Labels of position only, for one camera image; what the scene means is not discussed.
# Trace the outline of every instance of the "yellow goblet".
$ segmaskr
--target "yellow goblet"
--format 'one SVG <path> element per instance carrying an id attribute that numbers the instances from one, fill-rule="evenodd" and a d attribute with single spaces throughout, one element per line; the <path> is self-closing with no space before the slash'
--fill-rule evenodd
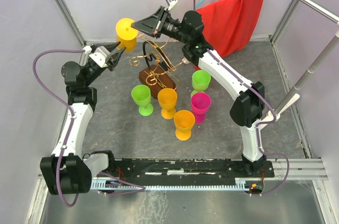
<path id="1" fill-rule="evenodd" d="M 176 127 L 175 135 L 179 140 L 185 141 L 191 137 L 191 130 L 195 124 L 194 114 L 188 110 L 180 110 L 174 116 Z"/>
<path id="2" fill-rule="evenodd" d="M 178 95 L 176 91 L 171 88 L 164 88 L 158 93 L 158 101 L 160 106 L 163 108 L 161 110 L 161 115 L 165 119 L 172 119 L 176 113 L 175 105 Z"/>

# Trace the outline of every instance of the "yellow cup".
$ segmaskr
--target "yellow cup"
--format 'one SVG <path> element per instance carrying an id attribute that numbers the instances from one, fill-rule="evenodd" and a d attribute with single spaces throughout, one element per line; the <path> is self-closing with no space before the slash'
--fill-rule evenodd
<path id="1" fill-rule="evenodd" d="M 122 49 L 126 47 L 125 52 L 131 52 L 134 50 L 134 48 L 137 45 L 137 38 L 132 40 L 123 40 L 119 36 L 117 36 L 117 41 L 120 41 L 121 43 L 118 45 L 117 49 Z"/>
<path id="2" fill-rule="evenodd" d="M 175 135 L 179 140 L 185 141 L 191 137 L 191 130 L 195 124 L 194 114 L 188 110 L 180 110 L 174 116 L 176 127 Z"/>
<path id="3" fill-rule="evenodd" d="M 117 41 L 120 41 L 118 49 L 126 47 L 125 52 L 132 51 L 137 44 L 138 30 L 132 28 L 133 19 L 124 18 L 120 19 L 116 26 L 115 31 L 117 32 Z"/>
<path id="4" fill-rule="evenodd" d="M 171 88 L 164 88 L 158 93 L 158 101 L 162 107 L 161 115 L 165 119 L 172 119 L 176 113 L 175 105 L 178 95 Z"/>

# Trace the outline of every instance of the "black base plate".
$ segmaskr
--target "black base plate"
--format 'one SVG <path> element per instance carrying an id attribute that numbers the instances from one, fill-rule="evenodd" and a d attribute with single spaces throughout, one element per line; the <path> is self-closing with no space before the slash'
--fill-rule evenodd
<path id="1" fill-rule="evenodd" d="M 204 186 L 235 185 L 235 178 L 274 177 L 270 161 L 248 176 L 240 168 L 241 160 L 231 159 L 116 159 L 115 166 L 120 168 L 127 182 L 144 186 Z M 106 169 L 107 173 L 119 176 L 117 169 Z"/>

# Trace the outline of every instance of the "gold wire sculpture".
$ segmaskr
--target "gold wire sculpture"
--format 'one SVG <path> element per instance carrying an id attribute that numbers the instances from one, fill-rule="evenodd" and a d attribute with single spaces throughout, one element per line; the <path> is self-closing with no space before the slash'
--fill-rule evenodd
<path id="1" fill-rule="evenodd" d="M 152 59 L 151 55 L 154 55 L 155 61 L 159 64 L 161 62 L 161 59 L 162 59 L 165 62 L 168 70 L 164 71 L 163 73 L 155 73 L 156 68 L 154 70 L 150 70 L 149 73 L 145 71 L 145 73 L 147 74 L 147 77 L 146 77 L 146 80 L 145 80 L 146 84 L 151 85 L 151 86 L 158 84 L 161 88 L 166 88 L 166 85 L 159 78 L 159 76 L 164 75 L 166 73 L 168 73 L 171 77 L 173 77 L 177 81 L 177 84 L 179 84 L 179 79 L 176 78 L 175 76 L 173 76 L 171 72 L 176 71 L 177 67 L 179 65 L 181 65 L 183 63 L 183 61 L 181 61 L 177 65 L 174 65 L 171 62 L 171 60 L 168 58 L 166 53 L 162 50 L 168 44 L 170 38 L 168 38 L 166 43 L 163 44 L 161 47 L 159 47 L 158 44 L 154 43 L 153 41 L 150 41 L 150 40 L 144 39 L 144 38 L 141 38 L 141 39 L 148 42 L 152 46 L 153 51 L 148 53 L 147 55 L 132 57 L 129 60 L 129 64 L 133 67 L 137 67 L 137 66 L 140 65 L 140 58 L 148 58 L 149 57 L 150 59 Z"/>

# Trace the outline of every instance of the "green goblet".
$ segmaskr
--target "green goblet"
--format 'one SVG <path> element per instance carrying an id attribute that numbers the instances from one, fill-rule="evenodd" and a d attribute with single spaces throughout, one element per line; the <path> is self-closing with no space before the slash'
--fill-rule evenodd
<path id="1" fill-rule="evenodd" d="M 132 98 L 139 106 L 139 113 L 145 117 L 153 113 L 150 97 L 150 89 L 147 85 L 137 85 L 132 90 Z"/>
<path id="2" fill-rule="evenodd" d="M 192 76 L 192 86 L 194 88 L 194 91 L 192 91 L 191 97 L 196 93 L 206 91 L 210 82 L 211 75 L 208 74 L 206 71 L 201 69 L 194 72 Z"/>

